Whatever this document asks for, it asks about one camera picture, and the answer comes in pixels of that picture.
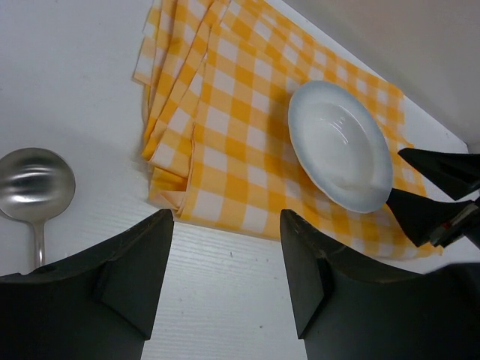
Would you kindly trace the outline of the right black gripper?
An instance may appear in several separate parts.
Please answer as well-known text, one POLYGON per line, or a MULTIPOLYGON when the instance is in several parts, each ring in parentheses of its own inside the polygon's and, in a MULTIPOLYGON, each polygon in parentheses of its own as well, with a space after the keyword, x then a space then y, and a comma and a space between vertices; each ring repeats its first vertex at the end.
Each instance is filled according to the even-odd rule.
POLYGON ((393 189, 386 202, 400 228, 417 247, 446 248, 466 236, 479 248, 479 154, 454 154, 403 148, 398 154, 454 202, 439 202, 393 189))

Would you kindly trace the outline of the white paper plate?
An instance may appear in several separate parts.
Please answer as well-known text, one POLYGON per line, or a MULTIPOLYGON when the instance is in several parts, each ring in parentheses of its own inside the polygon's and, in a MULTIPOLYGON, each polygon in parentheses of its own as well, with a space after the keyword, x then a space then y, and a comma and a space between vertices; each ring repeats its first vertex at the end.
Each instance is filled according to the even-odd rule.
POLYGON ((330 82, 306 82, 293 93, 287 120, 299 163, 331 201, 361 214, 386 204, 392 157, 379 125, 353 94, 330 82))

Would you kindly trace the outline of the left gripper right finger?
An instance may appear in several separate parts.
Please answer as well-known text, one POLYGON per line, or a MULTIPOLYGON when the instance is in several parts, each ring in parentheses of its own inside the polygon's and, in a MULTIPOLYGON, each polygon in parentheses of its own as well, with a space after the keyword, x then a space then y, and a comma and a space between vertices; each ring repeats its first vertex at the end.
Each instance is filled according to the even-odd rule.
POLYGON ((291 210, 280 240, 299 339, 309 359, 477 359, 479 265, 427 274, 379 262, 291 210))

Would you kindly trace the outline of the silver spoon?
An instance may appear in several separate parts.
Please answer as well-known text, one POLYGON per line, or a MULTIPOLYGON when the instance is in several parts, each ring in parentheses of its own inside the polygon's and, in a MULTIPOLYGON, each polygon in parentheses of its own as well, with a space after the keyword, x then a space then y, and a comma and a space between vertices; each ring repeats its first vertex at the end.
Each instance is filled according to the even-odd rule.
POLYGON ((21 148, 1 159, 1 212, 29 224, 34 267, 45 265, 45 223, 71 204, 76 179, 68 163, 45 148, 21 148))

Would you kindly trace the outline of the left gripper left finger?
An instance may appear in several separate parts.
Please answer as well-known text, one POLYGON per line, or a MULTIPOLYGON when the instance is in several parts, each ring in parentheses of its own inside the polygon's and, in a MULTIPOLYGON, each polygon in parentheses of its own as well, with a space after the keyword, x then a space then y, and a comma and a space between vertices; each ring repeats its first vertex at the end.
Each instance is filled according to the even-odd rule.
POLYGON ((130 229, 28 274, 1 278, 3 359, 140 359, 153 332, 174 220, 130 229))

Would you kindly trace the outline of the yellow white checkered cloth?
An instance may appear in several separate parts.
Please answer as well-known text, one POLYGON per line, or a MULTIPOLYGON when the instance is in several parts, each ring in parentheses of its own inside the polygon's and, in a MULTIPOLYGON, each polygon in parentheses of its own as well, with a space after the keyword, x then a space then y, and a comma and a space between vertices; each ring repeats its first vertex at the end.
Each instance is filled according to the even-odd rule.
POLYGON ((142 156, 149 198, 183 221, 268 239, 292 209, 355 250, 393 260, 437 255, 416 247, 392 212, 356 214, 332 202, 297 160, 287 127, 293 92, 325 80, 369 111, 393 162, 393 184, 425 195, 398 152, 408 146, 404 95, 316 42, 265 1, 155 1, 135 79, 145 86, 142 156))

